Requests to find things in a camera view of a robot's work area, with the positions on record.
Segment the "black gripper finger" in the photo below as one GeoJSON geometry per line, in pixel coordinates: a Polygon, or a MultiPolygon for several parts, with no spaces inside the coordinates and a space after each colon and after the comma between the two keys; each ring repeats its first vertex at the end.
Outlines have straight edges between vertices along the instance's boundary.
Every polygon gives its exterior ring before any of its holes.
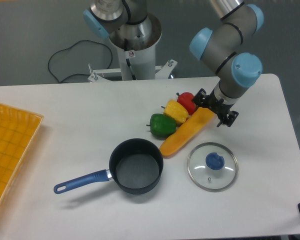
{"type": "Polygon", "coordinates": [[[207,92],[203,88],[201,88],[191,101],[194,103],[196,108],[207,108],[207,96],[207,92]]]}
{"type": "Polygon", "coordinates": [[[217,127],[220,127],[221,125],[231,127],[238,116],[239,113],[234,110],[228,110],[227,112],[217,113],[217,117],[219,119],[219,123],[217,124],[217,127]]]}

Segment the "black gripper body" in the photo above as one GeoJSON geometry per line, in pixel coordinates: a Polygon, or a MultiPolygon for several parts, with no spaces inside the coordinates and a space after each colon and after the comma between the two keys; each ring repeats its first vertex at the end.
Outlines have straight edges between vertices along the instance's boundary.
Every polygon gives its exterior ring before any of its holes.
{"type": "Polygon", "coordinates": [[[205,104],[206,107],[213,111],[219,118],[227,118],[232,107],[232,105],[226,103],[223,98],[217,99],[214,92],[205,98],[205,104]]]}

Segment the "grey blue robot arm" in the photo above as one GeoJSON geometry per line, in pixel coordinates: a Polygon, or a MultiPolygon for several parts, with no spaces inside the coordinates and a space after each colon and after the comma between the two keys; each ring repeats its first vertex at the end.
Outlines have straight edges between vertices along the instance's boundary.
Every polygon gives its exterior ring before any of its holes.
{"type": "MultiPolygon", "coordinates": [[[[242,0],[212,0],[210,4],[222,25],[215,31],[200,30],[189,50],[219,77],[219,82],[211,93],[200,90],[193,102],[210,109],[221,125],[230,127],[238,117],[232,106],[263,71],[256,55],[237,53],[235,49],[260,29],[264,14],[256,5],[242,0]]],[[[83,12],[83,18],[97,37],[109,39],[116,47],[124,81],[152,80],[158,76],[156,45],[162,26],[148,12],[145,0],[94,0],[83,12]]]]}

